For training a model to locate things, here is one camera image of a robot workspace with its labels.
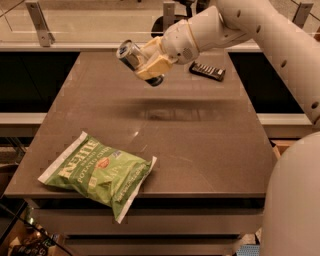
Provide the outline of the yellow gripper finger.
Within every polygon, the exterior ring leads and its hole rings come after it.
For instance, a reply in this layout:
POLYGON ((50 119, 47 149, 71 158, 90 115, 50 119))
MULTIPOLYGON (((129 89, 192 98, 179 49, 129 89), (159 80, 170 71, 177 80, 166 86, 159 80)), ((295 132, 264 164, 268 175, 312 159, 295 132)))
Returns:
POLYGON ((159 55, 155 59, 150 59, 135 74, 142 80, 149 80, 166 73, 172 66, 173 62, 167 56, 159 55))
POLYGON ((140 48, 142 56, 139 58, 140 65, 167 65, 166 52, 162 46, 162 38, 159 36, 154 37, 143 47, 140 48))

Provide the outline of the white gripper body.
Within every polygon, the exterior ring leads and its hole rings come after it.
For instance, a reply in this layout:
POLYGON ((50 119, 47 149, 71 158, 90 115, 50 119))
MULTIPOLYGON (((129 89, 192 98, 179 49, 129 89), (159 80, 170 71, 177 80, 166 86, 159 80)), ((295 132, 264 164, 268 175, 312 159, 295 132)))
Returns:
POLYGON ((161 44, 163 51, 179 65, 192 62, 199 56, 199 50, 187 20, 180 20, 170 26, 162 36, 161 44))

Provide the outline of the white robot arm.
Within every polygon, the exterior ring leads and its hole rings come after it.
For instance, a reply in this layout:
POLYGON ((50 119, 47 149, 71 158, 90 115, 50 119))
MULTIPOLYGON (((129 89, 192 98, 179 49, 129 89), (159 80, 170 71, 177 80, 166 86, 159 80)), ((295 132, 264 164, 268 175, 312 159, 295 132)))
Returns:
MULTIPOLYGON (((313 125, 320 119, 320 45, 281 15, 269 0, 216 0, 199 14, 170 26, 146 43, 143 80, 186 64, 211 48, 252 39, 284 83, 259 77, 250 91, 254 107, 265 113, 303 112, 313 125)), ((320 256, 320 132, 294 143, 277 161, 269 179, 260 256, 320 256)))

